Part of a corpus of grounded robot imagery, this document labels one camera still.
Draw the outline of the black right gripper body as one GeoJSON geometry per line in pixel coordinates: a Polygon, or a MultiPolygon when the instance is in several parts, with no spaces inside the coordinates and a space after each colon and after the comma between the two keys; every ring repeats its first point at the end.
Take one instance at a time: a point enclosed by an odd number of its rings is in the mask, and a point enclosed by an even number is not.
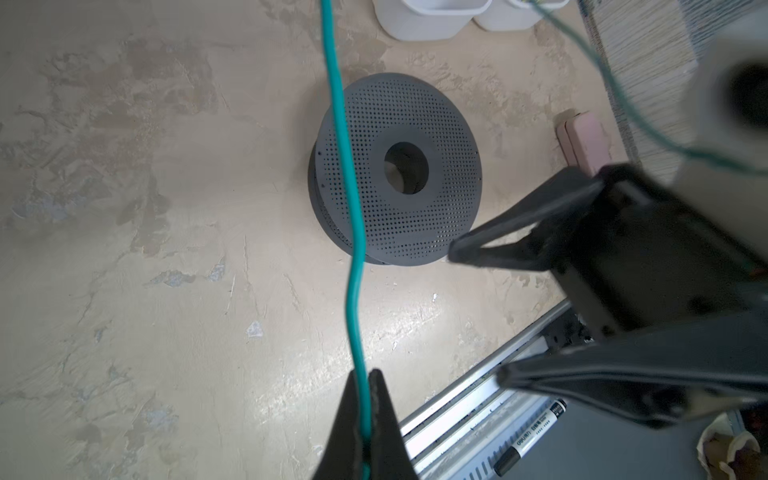
{"type": "Polygon", "coordinates": [[[629,165],[603,168],[553,274],[600,339],[767,300],[767,263],[629,165]]]}

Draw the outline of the black perforated cable spool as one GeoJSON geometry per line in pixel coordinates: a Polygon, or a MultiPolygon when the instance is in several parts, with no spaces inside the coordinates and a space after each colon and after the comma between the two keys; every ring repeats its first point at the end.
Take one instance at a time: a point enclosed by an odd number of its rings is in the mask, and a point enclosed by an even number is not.
{"type": "Polygon", "coordinates": [[[344,95],[366,262],[442,259],[471,229],[482,194],[478,147],[464,116],[436,87],[401,73],[361,78],[344,95]]]}

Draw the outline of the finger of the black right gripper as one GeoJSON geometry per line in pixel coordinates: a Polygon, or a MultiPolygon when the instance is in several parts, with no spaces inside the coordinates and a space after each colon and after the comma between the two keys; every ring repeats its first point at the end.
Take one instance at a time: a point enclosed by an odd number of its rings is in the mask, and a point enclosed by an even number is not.
{"type": "Polygon", "coordinates": [[[478,268],[550,270],[565,256],[605,183],[567,167],[517,204],[454,239],[448,260],[478,268]]]}
{"type": "Polygon", "coordinates": [[[498,370],[548,395],[653,429],[767,400],[767,314],[748,311],[632,332],[498,370]]]}

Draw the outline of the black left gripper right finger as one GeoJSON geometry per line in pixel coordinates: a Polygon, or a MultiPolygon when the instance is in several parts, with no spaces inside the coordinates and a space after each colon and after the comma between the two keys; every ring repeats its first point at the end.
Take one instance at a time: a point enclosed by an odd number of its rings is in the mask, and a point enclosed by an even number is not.
{"type": "Polygon", "coordinates": [[[373,431],[368,449],[370,478],[418,480],[404,445],[383,372],[374,369],[369,381],[373,407],[373,431]]]}

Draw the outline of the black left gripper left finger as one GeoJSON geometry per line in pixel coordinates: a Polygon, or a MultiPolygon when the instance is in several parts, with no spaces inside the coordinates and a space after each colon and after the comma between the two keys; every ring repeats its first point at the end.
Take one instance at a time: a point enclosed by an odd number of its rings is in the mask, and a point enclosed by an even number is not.
{"type": "Polygon", "coordinates": [[[354,372],[350,372],[325,451],[313,480],[361,480],[364,443],[360,429],[360,401],[354,372]]]}

